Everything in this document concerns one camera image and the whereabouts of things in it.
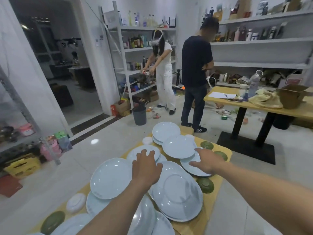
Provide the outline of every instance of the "yellow tabletop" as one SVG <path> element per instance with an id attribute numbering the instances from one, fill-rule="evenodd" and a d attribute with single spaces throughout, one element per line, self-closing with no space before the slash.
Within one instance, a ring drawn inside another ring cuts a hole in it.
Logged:
<path id="1" fill-rule="evenodd" d="M 197 144 L 197 146 L 199 147 L 201 142 L 203 142 L 205 140 L 201 139 L 201 138 L 197 138 L 195 137 L 195 143 Z M 133 150 L 134 148 L 138 147 L 142 145 L 142 142 L 139 142 L 137 143 L 136 146 L 134 146 L 133 148 L 129 149 L 125 154 L 123 154 L 121 156 L 121 158 L 126 158 L 127 155 L 130 153 L 131 150 Z M 214 148 L 213 148 L 213 151 L 222 151 L 224 152 L 227 157 L 228 157 L 228 162 L 232 156 L 232 151 L 229 150 L 228 148 L 225 148 L 225 147 L 222 147 L 222 146 L 219 146 L 217 144 L 213 144 L 214 145 Z M 176 162 L 178 163 L 180 166 L 180 160 L 179 159 L 176 159 L 176 158 L 171 158 L 170 156 L 168 156 L 167 154 L 164 153 L 163 149 L 162 149 L 162 146 L 159 146 L 155 143 L 153 143 L 153 146 L 156 146 L 159 148 L 160 150 L 160 153 L 163 154 L 167 160 L 169 161 L 173 161 L 173 162 Z M 211 213 L 212 213 L 212 210 L 213 210 L 213 206 L 214 206 L 214 203 L 215 203 L 215 200 L 216 200 L 216 197 L 217 197 L 217 194 L 218 194 L 218 191 L 221 187 L 221 184 L 222 184 L 222 181 L 223 181 L 223 178 L 218 176 L 218 175 L 214 175 L 214 176 L 211 176 L 210 177 L 211 181 L 213 181 L 214 183 L 214 191 L 210 194 L 203 194 L 203 207 L 202 207 L 202 210 L 201 212 L 198 214 L 197 217 L 195 217 L 193 220 L 191 221 L 188 221 L 188 222 L 175 222 L 175 221 L 170 221 L 171 224 L 173 225 L 173 228 L 175 230 L 175 234 L 176 235 L 203 235 L 204 231 L 205 231 L 205 227 L 206 227 L 206 224 L 208 222 L 208 220 L 210 219 L 210 216 L 211 216 Z M 90 184 L 87 184 L 86 186 L 84 186 L 81 190 L 79 190 L 77 193 L 83 193 L 85 194 L 86 196 L 88 195 L 88 193 L 90 192 Z M 79 211 L 78 213 L 74 214 L 74 215 L 71 215 L 70 213 L 68 213 L 66 211 L 66 202 L 63 203 L 58 209 L 56 209 L 56 211 L 64 211 L 65 212 L 65 220 L 77 215 L 77 214 L 80 214 L 80 213 L 86 213 L 86 206 L 84 206 L 81 211 Z M 43 219 L 39 224 L 37 224 L 31 231 L 30 233 L 37 233 L 37 232 L 40 232 L 40 227 L 42 225 L 42 223 L 44 222 L 45 219 Z"/>
<path id="2" fill-rule="evenodd" d="M 216 86 L 209 92 L 209 94 L 214 91 L 227 93 L 227 94 L 239 94 L 238 88 L 230 88 L 230 87 Z M 232 106 L 243 107 L 243 108 L 254 109 L 254 110 L 264 110 L 267 112 L 272 112 L 272 113 L 281 114 L 281 115 L 313 119 L 313 96 L 304 97 L 303 100 L 305 101 L 305 103 L 301 103 L 300 106 L 296 109 L 288 110 L 284 108 L 277 109 L 277 108 L 260 107 L 260 106 L 253 105 L 250 102 L 242 102 L 242 103 L 232 102 L 232 101 L 228 101 L 227 99 L 209 97 L 208 96 L 209 94 L 207 94 L 204 98 L 206 102 L 216 102 L 216 103 L 222 103 L 224 105 L 232 105 Z"/>

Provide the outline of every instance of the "brown bin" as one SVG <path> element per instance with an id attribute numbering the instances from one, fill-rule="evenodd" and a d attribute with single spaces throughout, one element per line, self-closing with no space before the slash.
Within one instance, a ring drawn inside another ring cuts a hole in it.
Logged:
<path id="1" fill-rule="evenodd" d="M 278 89 L 278 95 L 283 107 L 290 110 L 297 108 L 303 98 L 308 95 L 308 92 L 305 91 L 307 88 L 301 85 L 287 85 Z"/>

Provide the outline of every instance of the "table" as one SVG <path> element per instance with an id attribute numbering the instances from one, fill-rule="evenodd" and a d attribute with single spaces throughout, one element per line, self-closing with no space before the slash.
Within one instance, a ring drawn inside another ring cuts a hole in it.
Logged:
<path id="1" fill-rule="evenodd" d="M 181 131 L 181 134 L 186 135 L 186 134 L 189 134 L 189 132 L 185 133 L 185 132 Z M 197 144 L 198 147 L 200 146 L 201 142 L 203 142 L 203 141 L 205 141 L 205 140 L 195 137 L 195 143 Z M 138 142 L 137 145 L 135 145 L 133 148 L 129 149 L 126 153 L 124 153 L 121 156 L 121 158 L 126 158 L 131 150 L 133 150 L 135 147 L 138 147 L 140 145 L 142 145 L 142 142 Z M 225 148 L 225 147 L 216 145 L 216 144 L 213 144 L 213 145 L 214 145 L 214 148 L 213 148 L 214 151 L 222 151 L 225 154 L 227 154 L 227 157 L 228 157 L 227 161 L 229 162 L 229 160 L 232 156 L 232 151 Z M 158 147 L 160 150 L 160 153 L 163 154 L 167 158 L 167 160 L 176 162 L 179 165 L 181 165 L 179 159 L 171 158 L 168 155 L 166 155 L 162 149 L 162 146 L 159 146 L 155 143 L 153 143 L 153 146 Z M 203 194 L 203 207 L 202 207 L 201 212 L 198 214 L 198 216 L 195 217 L 193 220 L 188 221 L 188 222 L 170 221 L 174 230 L 175 230 L 175 235 L 203 235 L 203 233 L 205 231 L 205 227 L 206 227 L 208 220 L 210 219 L 210 216 L 212 214 L 213 206 L 214 206 L 215 200 L 217 198 L 218 191 L 219 191 L 221 184 L 222 184 L 222 181 L 223 181 L 223 178 L 219 175 L 211 176 L 210 179 L 214 183 L 214 191 L 210 194 Z M 84 186 L 77 193 L 83 193 L 87 196 L 89 192 L 90 192 L 90 184 L 88 183 L 86 186 Z M 68 213 L 66 211 L 66 203 L 67 203 L 67 201 L 64 202 L 61 206 L 59 206 L 58 209 L 56 209 L 56 211 L 61 210 L 61 211 L 65 212 L 65 220 L 71 218 L 72 216 L 80 214 L 80 213 L 87 213 L 86 206 L 84 206 L 81 209 L 81 211 L 79 211 L 78 213 L 76 213 L 74 215 L 71 215 L 70 213 Z M 40 227 L 41 227 L 44 220 L 45 219 L 43 219 L 40 223 L 38 223 L 29 233 L 40 232 Z"/>
<path id="2" fill-rule="evenodd" d="M 210 92 L 221 92 L 227 94 L 238 94 L 239 89 L 229 88 L 229 87 L 214 87 Z M 275 149 L 273 145 L 264 143 L 267 135 L 273 125 L 274 119 L 277 114 L 299 117 L 303 119 L 313 119 L 313 97 L 306 96 L 304 98 L 305 103 L 302 103 L 298 108 L 288 110 L 288 109 L 275 109 L 275 108 L 264 108 L 260 106 L 253 105 L 250 102 L 232 102 L 227 99 L 218 99 L 209 97 L 207 94 L 204 98 L 208 102 L 216 102 L 224 105 L 238 106 L 239 111 L 233 127 L 232 133 L 222 132 L 217 144 L 221 146 L 228 147 L 230 150 L 244 154 L 246 156 L 259 159 L 264 162 L 268 162 L 275 165 Z M 245 117 L 247 109 L 254 110 L 264 110 L 267 111 L 266 118 L 261 127 L 257 139 L 254 141 L 250 138 L 245 138 L 239 136 L 239 131 L 242 125 L 242 122 Z"/>

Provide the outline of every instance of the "sneaker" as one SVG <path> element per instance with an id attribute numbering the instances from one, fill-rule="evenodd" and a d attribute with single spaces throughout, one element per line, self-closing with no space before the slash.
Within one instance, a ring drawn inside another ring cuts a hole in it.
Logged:
<path id="1" fill-rule="evenodd" d="M 187 123 L 187 124 L 181 123 L 180 125 L 190 128 L 193 124 L 192 123 Z"/>
<path id="2" fill-rule="evenodd" d="M 176 109 L 174 109 L 174 110 L 170 110 L 170 115 L 175 114 L 175 112 L 176 112 Z"/>
<path id="3" fill-rule="evenodd" d="M 195 133 L 204 133 L 207 131 L 207 128 L 199 126 L 198 129 L 194 129 Z"/>

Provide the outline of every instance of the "woman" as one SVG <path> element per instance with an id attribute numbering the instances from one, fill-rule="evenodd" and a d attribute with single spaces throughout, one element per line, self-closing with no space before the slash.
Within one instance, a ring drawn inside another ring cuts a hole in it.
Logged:
<path id="1" fill-rule="evenodd" d="M 156 71 L 156 88 L 159 94 L 158 107 L 167 107 L 170 110 L 170 115 L 175 114 L 175 95 L 172 90 L 173 82 L 173 67 L 171 64 L 172 47 L 165 42 L 163 32 L 160 30 L 153 31 L 152 34 L 152 49 L 153 53 L 150 55 L 146 66 L 142 69 L 146 71 L 150 64 L 157 59 L 154 66 L 149 70 L 153 75 Z"/>

